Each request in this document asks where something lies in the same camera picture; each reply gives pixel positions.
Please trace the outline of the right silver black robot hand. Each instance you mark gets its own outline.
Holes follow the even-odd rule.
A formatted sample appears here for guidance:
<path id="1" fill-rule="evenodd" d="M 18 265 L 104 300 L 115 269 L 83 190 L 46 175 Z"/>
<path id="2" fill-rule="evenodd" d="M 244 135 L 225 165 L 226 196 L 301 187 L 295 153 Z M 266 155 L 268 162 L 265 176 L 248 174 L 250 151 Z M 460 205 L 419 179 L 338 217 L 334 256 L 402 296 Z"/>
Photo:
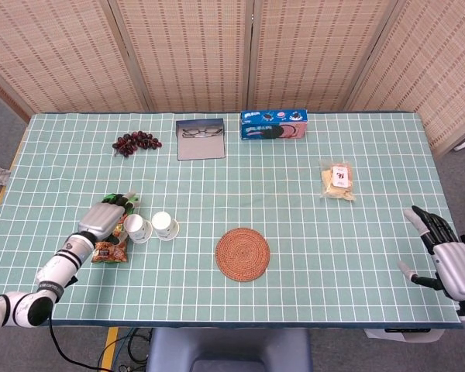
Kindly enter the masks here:
<path id="1" fill-rule="evenodd" d="M 450 224 L 442 217 L 416 205 L 403 211 L 418 231 L 436 268 L 436 276 L 421 277 L 406 263 L 398 262 L 400 271 L 414 284 L 444 291 L 454 301 L 465 301 L 465 243 L 461 243 Z"/>

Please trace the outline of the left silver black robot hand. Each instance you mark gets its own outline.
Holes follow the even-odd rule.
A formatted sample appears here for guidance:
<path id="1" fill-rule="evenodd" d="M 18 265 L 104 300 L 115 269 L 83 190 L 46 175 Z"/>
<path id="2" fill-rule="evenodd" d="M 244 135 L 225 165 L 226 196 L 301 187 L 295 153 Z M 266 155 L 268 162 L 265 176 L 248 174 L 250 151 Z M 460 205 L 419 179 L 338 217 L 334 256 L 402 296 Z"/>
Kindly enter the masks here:
<path id="1" fill-rule="evenodd" d="M 78 224 L 77 232 L 88 233 L 97 243 L 106 239 L 124 216 L 131 214 L 140 203 L 135 192 L 109 194 L 90 207 Z"/>

